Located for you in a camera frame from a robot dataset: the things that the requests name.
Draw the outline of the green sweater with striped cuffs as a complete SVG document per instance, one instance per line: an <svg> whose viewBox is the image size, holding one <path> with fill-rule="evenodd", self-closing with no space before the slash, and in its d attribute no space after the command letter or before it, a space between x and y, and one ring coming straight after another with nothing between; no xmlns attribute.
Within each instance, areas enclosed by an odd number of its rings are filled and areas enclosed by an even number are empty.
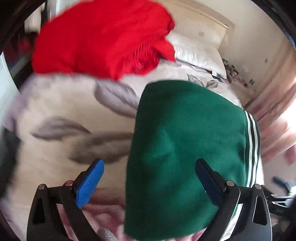
<svg viewBox="0 0 296 241"><path fill-rule="evenodd" d="M127 163L126 235L168 240L209 225L217 207L196 176L198 159L239 186L264 183L260 134L251 114L192 82L148 84Z"/></svg>

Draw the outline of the black device on floor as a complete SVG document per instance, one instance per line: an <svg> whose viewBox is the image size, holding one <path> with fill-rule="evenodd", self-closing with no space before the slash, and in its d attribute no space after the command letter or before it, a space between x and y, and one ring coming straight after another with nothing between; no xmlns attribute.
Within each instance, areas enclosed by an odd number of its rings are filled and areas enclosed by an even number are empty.
<svg viewBox="0 0 296 241"><path fill-rule="evenodd" d="M274 194L262 185L269 213L292 220L295 215L295 181L284 181L277 176L273 176L272 181L285 190L285 195Z"/></svg>

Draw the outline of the lilac leaf-print bed blanket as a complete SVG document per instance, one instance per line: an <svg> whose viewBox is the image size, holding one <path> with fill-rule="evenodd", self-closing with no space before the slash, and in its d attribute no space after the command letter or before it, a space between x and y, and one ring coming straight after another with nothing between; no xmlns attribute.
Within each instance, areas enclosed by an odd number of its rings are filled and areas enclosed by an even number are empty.
<svg viewBox="0 0 296 241"><path fill-rule="evenodd" d="M226 83L182 61L161 61L148 75L121 82L76 74L33 75L25 82L4 122L22 142L1 207L21 240L37 184L76 177L96 154L106 163L99 186L123 197L140 95L148 83L170 78L197 83L240 105Z"/></svg>

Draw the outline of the pink window curtain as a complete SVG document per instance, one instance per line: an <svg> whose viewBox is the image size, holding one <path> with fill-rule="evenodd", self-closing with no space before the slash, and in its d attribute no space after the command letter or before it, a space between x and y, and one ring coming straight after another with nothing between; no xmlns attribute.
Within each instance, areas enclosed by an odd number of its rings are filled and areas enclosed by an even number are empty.
<svg viewBox="0 0 296 241"><path fill-rule="evenodd" d="M247 107L257 120L262 161L268 162L295 145L295 51L287 55L272 81Z"/></svg>

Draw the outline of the white pillow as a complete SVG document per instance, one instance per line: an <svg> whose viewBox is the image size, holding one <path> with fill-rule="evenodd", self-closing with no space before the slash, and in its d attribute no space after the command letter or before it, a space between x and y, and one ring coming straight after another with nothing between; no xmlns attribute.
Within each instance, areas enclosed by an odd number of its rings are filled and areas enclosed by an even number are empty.
<svg viewBox="0 0 296 241"><path fill-rule="evenodd" d="M227 77L222 58L211 44L173 31L166 36L166 40L173 46L176 59L216 73L224 79Z"/></svg>

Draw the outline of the red knitted garment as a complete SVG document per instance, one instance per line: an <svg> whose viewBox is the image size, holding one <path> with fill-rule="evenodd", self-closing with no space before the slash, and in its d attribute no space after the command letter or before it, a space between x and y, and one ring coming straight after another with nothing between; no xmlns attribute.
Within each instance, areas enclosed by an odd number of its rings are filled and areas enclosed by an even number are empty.
<svg viewBox="0 0 296 241"><path fill-rule="evenodd" d="M32 67L39 74L82 73L119 80L175 60L166 36L175 23L154 1L84 1L46 22Z"/></svg>

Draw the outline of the cream bed headboard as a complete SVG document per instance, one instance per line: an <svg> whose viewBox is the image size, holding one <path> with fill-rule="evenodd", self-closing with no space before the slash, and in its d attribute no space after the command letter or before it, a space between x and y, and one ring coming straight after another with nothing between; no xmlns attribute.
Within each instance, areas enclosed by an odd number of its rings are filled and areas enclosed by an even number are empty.
<svg viewBox="0 0 296 241"><path fill-rule="evenodd" d="M202 39L217 50L226 48L234 24L226 17L197 1L159 1L172 15L175 31L188 38Z"/></svg>

